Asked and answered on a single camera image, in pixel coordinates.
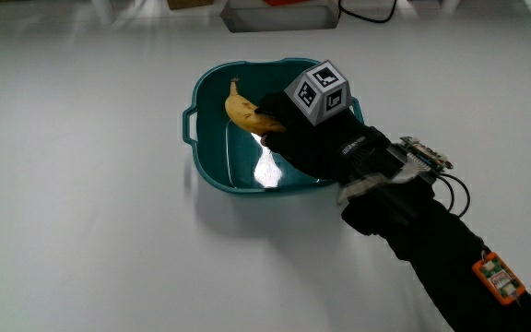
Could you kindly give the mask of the person's right hand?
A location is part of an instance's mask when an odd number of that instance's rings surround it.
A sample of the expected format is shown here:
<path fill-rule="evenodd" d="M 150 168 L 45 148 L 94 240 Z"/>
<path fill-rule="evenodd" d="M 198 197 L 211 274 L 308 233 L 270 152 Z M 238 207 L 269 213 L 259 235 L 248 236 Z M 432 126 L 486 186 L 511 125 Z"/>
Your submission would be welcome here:
<path fill-rule="evenodd" d="M 335 64 L 313 65 L 259 101 L 256 112 L 285 127 L 267 131 L 262 144 L 301 172 L 345 184 L 371 155 L 390 146 L 354 115 L 351 104 L 348 80 Z"/>

